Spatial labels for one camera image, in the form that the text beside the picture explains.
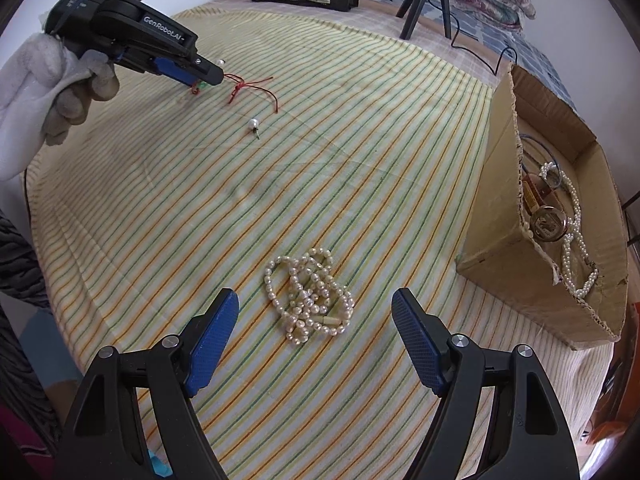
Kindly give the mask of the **left white gloved hand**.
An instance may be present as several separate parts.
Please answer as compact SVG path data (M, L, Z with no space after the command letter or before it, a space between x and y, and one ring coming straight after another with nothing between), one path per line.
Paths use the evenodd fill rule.
M44 144L60 145L83 124L92 102L119 90L114 65L89 50L81 56L47 34L29 37L1 69L1 179L24 171Z

